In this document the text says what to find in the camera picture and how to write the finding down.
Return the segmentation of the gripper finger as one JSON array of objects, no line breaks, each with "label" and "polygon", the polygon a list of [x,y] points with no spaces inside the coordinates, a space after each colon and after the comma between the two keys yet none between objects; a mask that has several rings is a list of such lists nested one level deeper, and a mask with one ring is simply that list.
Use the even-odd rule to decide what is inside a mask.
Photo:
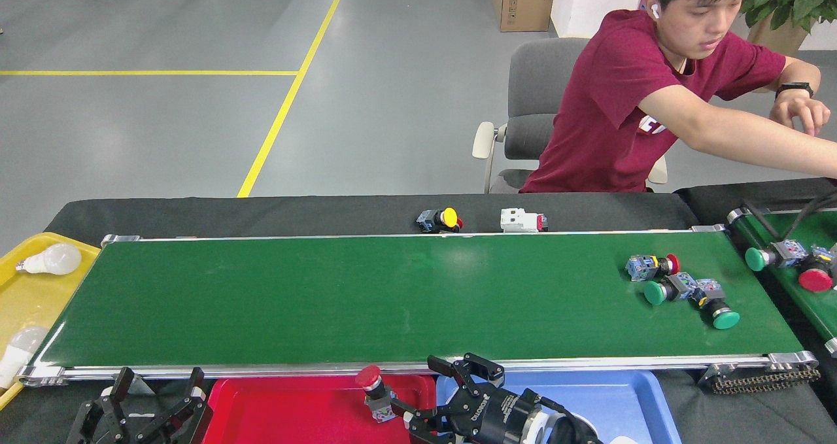
[{"label": "gripper finger", "polygon": [[82,403],[71,426],[67,443],[129,443],[128,418],[122,402],[128,396],[135,373],[123,367],[113,386],[105,388],[95,400]]},{"label": "gripper finger", "polygon": [[209,427],[213,410],[207,404],[204,372],[192,369],[185,397],[137,431],[138,443],[200,443]]}]

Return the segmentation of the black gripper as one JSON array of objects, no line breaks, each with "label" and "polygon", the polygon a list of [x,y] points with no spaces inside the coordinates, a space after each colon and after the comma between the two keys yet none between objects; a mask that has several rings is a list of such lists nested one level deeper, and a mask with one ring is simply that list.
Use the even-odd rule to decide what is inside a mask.
[{"label": "black gripper", "polygon": [[[452,377],[460,388],[451,396],[451,427],[443,423],[436,408],[417,409],[391,399],[392,411],[403,418],[410,443],[540,443],[546,436],[547,414],[536,404],[535,394],[498,388],[505,384],[503,366],[476,354],[453,362],[428,355],[427,363],[429,370]],[[477,386],[473,377],[491,386]]]}]

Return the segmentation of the person's left hand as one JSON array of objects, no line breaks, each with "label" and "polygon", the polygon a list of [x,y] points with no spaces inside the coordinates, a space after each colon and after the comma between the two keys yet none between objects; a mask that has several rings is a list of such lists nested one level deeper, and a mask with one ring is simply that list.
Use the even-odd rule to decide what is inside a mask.
[{"label": "person's left hand", "polygon": [[807,90],[784,90],[774,99],[768,118],[792,129],[798,120],[806,135],[818,136],[830,117],[831,110]]}]

